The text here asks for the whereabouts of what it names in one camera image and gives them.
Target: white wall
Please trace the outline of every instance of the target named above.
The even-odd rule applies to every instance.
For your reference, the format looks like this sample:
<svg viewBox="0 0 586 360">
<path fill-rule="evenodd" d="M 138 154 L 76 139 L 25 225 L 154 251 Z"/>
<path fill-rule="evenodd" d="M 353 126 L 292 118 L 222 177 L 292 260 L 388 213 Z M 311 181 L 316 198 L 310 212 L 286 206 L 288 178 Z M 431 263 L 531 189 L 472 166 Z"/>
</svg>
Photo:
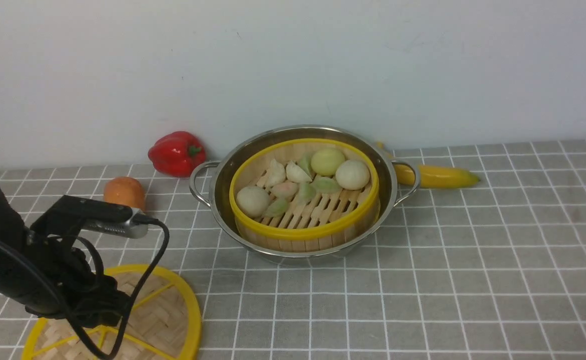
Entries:
<svg viewBox="0 0 586 360">
<path fill-rule="evenodd" d="M 214 156 L 301 123 L 391 147 L 586 137 L 586 0 L 0 1 L 0 168 Z"/>
</svg>

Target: red bell pepper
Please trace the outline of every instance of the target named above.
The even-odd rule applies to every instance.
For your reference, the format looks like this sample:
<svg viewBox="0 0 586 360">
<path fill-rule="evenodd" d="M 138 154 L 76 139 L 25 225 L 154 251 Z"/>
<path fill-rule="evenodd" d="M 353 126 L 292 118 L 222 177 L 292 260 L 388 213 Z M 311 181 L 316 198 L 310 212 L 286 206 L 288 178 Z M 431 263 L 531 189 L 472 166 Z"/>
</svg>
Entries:
<svg viewBox="0 0 586 360">
<path fill-rule="evenodd" d="M 190 132 L 175 131 L 159 139 L 148 150 L 148 158 L 160 173 L 187 178 L 195 167 L 206 161 L 206 151 Z"/>
</svg>

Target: bamboo steamer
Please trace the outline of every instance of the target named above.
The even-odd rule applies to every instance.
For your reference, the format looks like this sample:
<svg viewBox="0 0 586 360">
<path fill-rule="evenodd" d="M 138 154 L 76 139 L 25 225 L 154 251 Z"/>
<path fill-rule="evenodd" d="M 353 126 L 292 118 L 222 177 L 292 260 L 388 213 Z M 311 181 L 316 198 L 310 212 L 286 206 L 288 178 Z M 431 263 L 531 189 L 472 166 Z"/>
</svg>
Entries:
<svg viewBox="0 0 586 360">
<path fill-rule="evenodd" d="M 272 159 L 286 165 L 322 148 L 337 148 L 348 160 L 364 162 L 371 174 L 368 184 L 355 191 L 318 193 L 308 204 L 296 203 L 295 194 L 289 209 L 277 218 L 250 218 L 240 210 L 235 201 L 238 191 L 249 185 L 265 189 L 266 170 Z M 247 159 L 233 175 L 229 202 L 238 231 L 245 240 L 275 251 L 307 253 L 340 246 L 371 228 L 379 217 L 378 193 L 375 166 L 363 152 L 333 139 L 303 138 L 269 146 Z"/>
</svg>

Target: pot handle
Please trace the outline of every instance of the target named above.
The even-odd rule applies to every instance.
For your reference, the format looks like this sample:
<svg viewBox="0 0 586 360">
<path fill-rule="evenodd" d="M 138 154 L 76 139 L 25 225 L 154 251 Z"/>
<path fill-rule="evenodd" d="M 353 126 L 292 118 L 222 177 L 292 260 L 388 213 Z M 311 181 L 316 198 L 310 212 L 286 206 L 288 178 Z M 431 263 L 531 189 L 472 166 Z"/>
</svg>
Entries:
<svg viewBox="0 0 586 360">
<path fill-rule="evenodd" d="M 419 185 L 421 185 L 421 175 L 420 175 L 419 170 L 417 169 L 416 166 L 412 166 L 411 164 L 409 164 L 409 163 L 407 163 L 405 161 L 397 160 L 397 159 L 392 159 L 391 160 L 391 163 L 394 166 L 407 166 L 415 174 L 415 181 L 413 182 L 413 187 L 410 189 L 410 191 L 407 194 L 405 194 L 404 196 L 400 196 L 395 201 L 395 205 L 393 205 L 393 207 L 397 207 L 400 203 L 402 203 L 404 200 L 406 200 L 412 194 L 414 194 L 417 191 L 417 189 L 419 189 Z"/>
<path fill-rule="evenodd" d="M 219 161 L 202 162 L 193 170 L 193 173 L 190 174 L 190 178 L 188 179 L 188 188 L 190 189 L 190 193 L 197 200 L 199 200 L 200 203 L 206 205 L 209 208 L 211 207 L 211 202 L 208 201 L 208 199 L 205 198 L 203 196 L 203 194 L 201 194 L 201 192 L 198 191 L 197 185 L 195 184 L 195 180 L 197 179 L 197 176 L 199 175 L 199 173 L 201 173 L 202 171 L 204 171 L 208 168 L 211 168 L 211 167 L 217 167 L 218 165 L 219 165 Z"/>
</svg>

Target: black cable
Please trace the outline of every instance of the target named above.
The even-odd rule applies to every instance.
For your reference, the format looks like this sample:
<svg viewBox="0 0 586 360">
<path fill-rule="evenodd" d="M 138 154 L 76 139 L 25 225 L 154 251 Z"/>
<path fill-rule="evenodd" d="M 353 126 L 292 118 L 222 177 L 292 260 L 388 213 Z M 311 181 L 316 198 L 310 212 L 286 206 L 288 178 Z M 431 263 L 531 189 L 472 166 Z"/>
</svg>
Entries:
<svg viewBox="0 0 586 360">
<path fill-rule="evenodd" d="M 101 284 L 101 280 L 104 276 L 104 262 L 101 260 L 101 256 L 99 256 L 97 249 L 93 246 L 93 244 L 90 241 L 81 236 L 51 236 L 46 238 L 46 240 L 48 241 L 64 239 L 79 240 L 79 242 L 81 242 L 89 251 L 89 254 L 93 258 L 93 262 L 95 263 L 95 281 L 91 285 L 89 285 L 88 287 L 82 287 L 81 285 L 76 284 L 76 282 L 73 281 L 72 278 L 67 278 L 66 280 L 64 280 L 64 284 L 69 285 L 71 289 L 80 293 L 87 293 L 93 291 L 94 289 L 97 289 Z"/>
<path fill-rule="evenodd" d="M 0 251 L 3 251 L 4 253 L 6 253 L 7 256 L 9 256 L 15 262 L 20 264 L 26 271 L 28 271 L 28 273 L 30 273 L 30 275 L 32 275 L 36 280 L 38 280 L 41 283 L 41 285 L 43 285 L 44 289 L 46 290 L 46 292 L 48 292 L 50 296 L 54 297 L 55 300 L 57 300 L 57 303 L 59 304 L 62 312 L 66 316 L 68 324 L 71 326 L 71 328 L 73 328 L 75 333 L 77 333 L 78 338 L 80 338 L 83 344 L 87 347 L 87 349 L 89 349 L 89 351 L 91 351 L 91 353 L 93 353 L 94 356 L 96 356 L 100 360 L 113 360 L 117 355 L 119 348 L 122 345 L 122 341 L 124 340 L 124 333 L 126 332 L 126 326 L 128 325 L 128 318 L 130 317 L 131 311 L 133 310 L 133 305 L 135 305 L 135 299 L 137 298 L 137 295 L 139 295 L 139 292 L 142 290 L 144 283 L 153 272 L 153 269 L 155 269 L 157 264 L 160 262 L 160 259 L 162 259 L 162 256 L 164 255 L 164 252 L 168 247 L 169 239 L 171 237 L 171 235 L 169 234 L 169 229 L 166 226 L 166 224 L 162 223 L 158 219 L 147 218 L 147 221 L 144 221 L 144 223 L 149 225 L 157 225 L 160 228 L 162 228 L 164 232 L 164 239 L 162 241 L 162 246 L 160 246 L 160 249 L 157 251 L 157 255 L 155 255 L 155 257 L 149 264 L 148 268 L 139 279 L 139 282 L 137 282 L 137 286 L 135 287 L 130 296 L 129 303 L 123 312 L 123 316 L 119 325 L 119 331 L 117 332 L 117 337 L 115 338 L 115 343 L 113 344 L 113 348 L 110 351 L 110 353 L 105 353 L 101 351 L 101 349 L 95 345 L 91 337 L 89 337 L 89 335 L 86 333 L 86 330 L 84 330 L 84 328 L 82 328 L 82 326 L 78 324 L 79 321 L 77 317 L 75 316 L 75 314 L 73 314 L 72 310 L 68 306 L 68 303 L 66 303 L 66 299 L 64 299 L 62 293 L 59 291 L 59 289 L 57 289 L 53 282 L 46 277 L 46 274 L 44 274 L 35 265 L 33 265 L 32 262 L 30 262 L 25 256 L 23 256 L 21 253 L 16 251 L 11 246 L 8 246 L 7 244 L 3 243 L 2 241 L 0 241 Z"/>
</svg>

